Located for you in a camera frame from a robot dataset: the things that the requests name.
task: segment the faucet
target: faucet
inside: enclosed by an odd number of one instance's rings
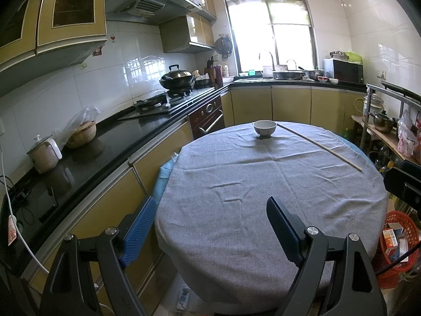
[[[272,70],[273,71],[275,71],[275,62],[273,61],[273,55],[272,55],[272,52],[270,52],[270,51],[268,51],[269,52],[269,54],[270,54],[270,58],[272,58]]]
[[[289,61],[293,61],[295,63],[295,71],[297,71],[297,62],[295,60],[293,60],[293,59],[288,59],[287,60],[287,65],[288,65],[288,62]]]

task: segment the oven handle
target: oven handle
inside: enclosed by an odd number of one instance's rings
[[[217,118],[216,118],[216,120],[215,121],[213,121],[212,122],[212,124],[208,127],[208,129],[207,130],[204,130],[203,128],[201,128],[201,127],[199,127],[199,129],[206,135],[206,134],[208,134],[210,131],[211,131],[211,129],[212,129],[212,127],[214,127],[214,125],[216,125],[216,123],[221,119],[221,118],[223,118],[224,117],[224,113],[222,112],[222,110],[220,110],[219,109],[219,111],[220,111],[220,116],[218,116]]]

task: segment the chopstick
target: chopstick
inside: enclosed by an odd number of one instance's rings
[[[307,138],[305,135],[302,135],[302,134],[300,134],[296,131],[293,131],[292,129],[289,129],[288,127],[285,127],[285,126],[281,125],[280,123],[276,122],[276,124],[279,127],[283,128],[283,129],[286,129],[287,131],[290,131],[291,133],[294,133],[295,135],[298,135],[298,136],[302,137],[303,139],[306,139],[306,140],[312,142],[313,144],[317,145],[318,147],[323,148],[324,150],[328,151],[329,153],[333,154],[334,156],[338,157],[339,159],[342,159],[344,162],[350,164],[352,167],[355,167],[359,172],[363,171],[363,169],[361,167],[355,165],[353,162],[350,162],[348,159],[346,159],[346,158],[342,157],[341,155],[337,154],[336,152],[332,151],[330,148],[327,148],[326,146],[318,143],[317,141],[314,141],[314,140],[311,140],[310,138]]]

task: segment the round table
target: round table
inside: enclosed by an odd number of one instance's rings
[[[214,312],[278,308],[297,267],[267,219],[274,196],[307,226],[344,238],[357,233],[372,257],[387,212],[387,192],[367,157],[330,131],[283,124],[363,169],[277,127],[260,139],[252,124],[230,127],[182,148],[157,210],[159,246]],[[320,288],[330,280],[325,266]]]

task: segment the red basket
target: red basket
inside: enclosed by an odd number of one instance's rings
[[[403,227],[404,231],[408,235],[408,249],[411,249],[418,243],[418,229],[407,214],[400,211],[391,211],[386,215],[383,229],[388,228],[388,223],[399,223]],[[378,277],[386,278],[396,274],[396,272],[408,272],[413,267],[417,258],[418,250],[416,250],[408,257],[408,261],[406,263],[397,264]],[[391,264],[389,256],[386,255],[386,242],[383,238],[383,234],[380,235],[377,252],[371,263],[373,264],[375,272],[378,272],[387,265]]]

